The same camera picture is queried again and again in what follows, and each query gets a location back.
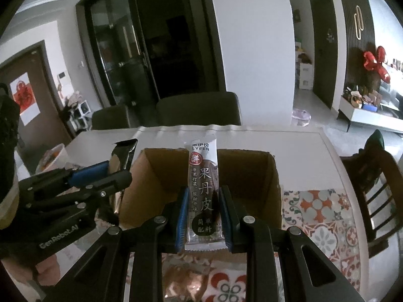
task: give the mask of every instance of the floral tile pattern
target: floral tile pattern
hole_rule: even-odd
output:
[[[301,228],[359,291],[358,236],[345,191],[286,191],[282,198],[282,229]]]

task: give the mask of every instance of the brown door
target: brown door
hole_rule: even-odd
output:
[[[21,106],[17,150],[31,173],[47,150],[71,141],[49,91],[42,55],[36,47],[0,68],[0,82]]]
[[[332,107],[337,72],[337,26],[333,0],[311,0],[314,22],[315,69],[313,92]]]

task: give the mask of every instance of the dark upholstered chair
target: dark upholstered chair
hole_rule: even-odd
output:
[[[380,144],[341,159],[358,199],[372,257],[389,246],[388,238],[403,225],[403,176]]]
[[[241,125],[238,97],[232,92],[182,94],[157,103],[162,126]]]
[[[114,105],[98,110],[92,115],[92,130],[139,127],[136,115],[126,105]]]

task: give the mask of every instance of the human hand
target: human hand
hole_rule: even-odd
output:
[[[33,280],[31,269],[20,265],[13,258],[2,260],[5,269],[20,283],[27,284]],[[53,286],[60,279],[60,266],[57,263],[56,255],[43,260],[35,266],[38,271],[38,283],[42,286]]]

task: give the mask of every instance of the dining table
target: dining table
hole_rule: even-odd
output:
[[[92,130],[80,133],[66,151],[72,163],[86,167],[109,160],[119,141],[138,139],[136,160],[145,148],[183,148],[207,135],[217,138],[217,148],[260,150],[274,156],[282,188],[282,228],[300,227],[366,299],[369,257],[363,218],[341,159],[320,128],[210,125]]]

